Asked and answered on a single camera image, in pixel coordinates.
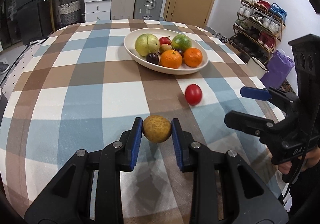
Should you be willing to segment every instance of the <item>red tomato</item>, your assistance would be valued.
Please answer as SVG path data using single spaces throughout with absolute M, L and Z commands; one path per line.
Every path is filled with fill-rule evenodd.
M 186 88 L 185 97 L 187 102 L 191 106 L 195 106 L 200 103 L 202 99 L 202 90 L 197 84 L 191 84 Z
M 159 39 L 160 45 L 162 44 L 167 44 L 167 45 L 171 45 L 171 41 L 169 37 L 161 37 Z

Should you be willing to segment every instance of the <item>white dresser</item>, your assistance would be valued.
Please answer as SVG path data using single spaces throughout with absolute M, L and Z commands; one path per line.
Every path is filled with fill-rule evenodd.
M 111 0 L 84 0 L 85 21 L 110 20 Z

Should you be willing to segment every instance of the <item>purple gift bag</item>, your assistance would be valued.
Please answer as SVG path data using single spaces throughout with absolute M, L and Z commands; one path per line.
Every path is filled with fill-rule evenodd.
M 268 62 L 267 67 L 269 72 L 262 76 L 261 82 L 267 89 L 269 87 L 279 88 L 287 78 L 292 67 L 294 67 L 294 62 L 280 49 L 276 50 L 275 54 Z

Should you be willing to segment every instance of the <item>red sneaker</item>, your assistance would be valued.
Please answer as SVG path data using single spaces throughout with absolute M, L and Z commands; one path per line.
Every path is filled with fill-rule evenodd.
M 259 2 L 255 2 L 254 4 L 258 7 L 265 9 L 266 11 L 268 11 L 268 9 L 271 8 L 271 4 L 264 0 L 259 0 Z
M 264 44 L 264 47 L 267 50 L 271 51 L 274 46 L 275 46 L 275 39 L 272 36 L 267 35 L 267 41 Z
M 268 35 L 265 32 L 261 32 L 258 38 L 258 43 L 263 45 L 267 41 L 267 37 Z

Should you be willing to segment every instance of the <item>checkered tablecloth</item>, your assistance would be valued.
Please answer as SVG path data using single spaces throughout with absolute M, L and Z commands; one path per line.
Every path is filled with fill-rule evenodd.
M 207 51 L 200 72 L 174 76 L 140 66 L 124 37 L 140 28 L 184 33 Z M 201 103 L 183 96 L 195 83 Z M 0 171 L 6 195 L 24 215 L 49 180 L 80 148 L 103 149 L 131 129 L 136 116 L 177 117 L 183 130 L 214 151 L 234 149 L 279 196 L 284 185 L 257 137 L 225 126 L 230 110 L 283 119 L 278 108 L 242 98 L 243 86 L 263 88 L 247 66 L 207 31 L 174 22 L 113 20 L 67 26 L 52 34 L 17 79 L 0 130 Z M 192 174 L 182 174 L 171 139 L 141 142 L 133 173 L 121 173 L 125 223 L 188 223 Z

